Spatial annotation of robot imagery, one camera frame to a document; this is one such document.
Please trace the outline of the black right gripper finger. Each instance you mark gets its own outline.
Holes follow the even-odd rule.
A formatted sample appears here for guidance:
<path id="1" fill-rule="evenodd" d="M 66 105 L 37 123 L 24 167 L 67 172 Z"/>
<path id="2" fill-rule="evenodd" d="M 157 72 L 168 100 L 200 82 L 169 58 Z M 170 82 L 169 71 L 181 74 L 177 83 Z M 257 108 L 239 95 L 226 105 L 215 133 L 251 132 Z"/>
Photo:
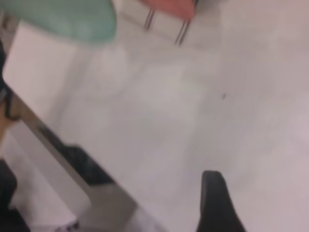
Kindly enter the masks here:
<path id="1" fill-rule="evenodd" d="M 201 179 L 198 232 L 244 232 L 228 187 L 219 171 L 204 171 Z"/>

